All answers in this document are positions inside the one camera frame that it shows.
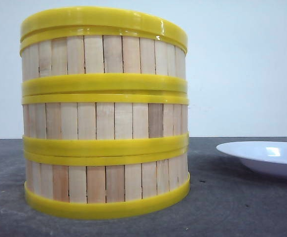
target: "white plate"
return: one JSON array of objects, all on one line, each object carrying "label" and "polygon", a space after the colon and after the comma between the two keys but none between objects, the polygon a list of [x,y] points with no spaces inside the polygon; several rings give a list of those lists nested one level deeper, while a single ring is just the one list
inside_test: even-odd
[{"label": "white plate", "polygon": [[287,178],[287,142],[229,142],[216,148],[252,171]]}]

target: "bamboo steamer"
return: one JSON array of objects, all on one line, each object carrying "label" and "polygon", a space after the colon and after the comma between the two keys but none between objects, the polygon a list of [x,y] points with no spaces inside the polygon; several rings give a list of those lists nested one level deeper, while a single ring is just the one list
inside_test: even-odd
[{"label": "bamboo steamer", "polygon": [[22,23],[30,206],[107,219],[187,195],[186,45],[178,26],[122,9],[57,8]]}]

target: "dark gray surface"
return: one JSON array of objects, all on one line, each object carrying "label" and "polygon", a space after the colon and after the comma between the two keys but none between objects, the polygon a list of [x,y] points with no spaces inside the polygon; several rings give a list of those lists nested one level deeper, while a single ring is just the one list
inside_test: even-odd
[{"label": "dark gray surface", "polygon": [[147,215],[107,221],[62,219],[26,205],[21,140],[0,140],[0,236],[287,237],[287,180],[255,174],[216,151],[230,141],[287,138],[191,138],[191,190],[180,203]]}]

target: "white wall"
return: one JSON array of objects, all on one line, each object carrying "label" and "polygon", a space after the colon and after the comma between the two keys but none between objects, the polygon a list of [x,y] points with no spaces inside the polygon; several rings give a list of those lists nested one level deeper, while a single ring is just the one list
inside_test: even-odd
[{"label": "white wall", "polygon": [[138,10],[187,32],[191,136],[287,136],[287,1],[0,0],[0,138],[23,133],[22,20],[70,5]]}]

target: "yellow lid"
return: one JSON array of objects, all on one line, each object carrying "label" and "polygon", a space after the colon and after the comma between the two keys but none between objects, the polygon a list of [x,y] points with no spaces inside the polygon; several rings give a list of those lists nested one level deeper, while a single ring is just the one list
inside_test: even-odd
[{"label": "yellow lid", "polygon": [[149,14],[108,7],[76,6],[38,12],[21,25],[21,51],[43,40],[80,35],[121,35],[161,40],[187,52],[177,25]]}]

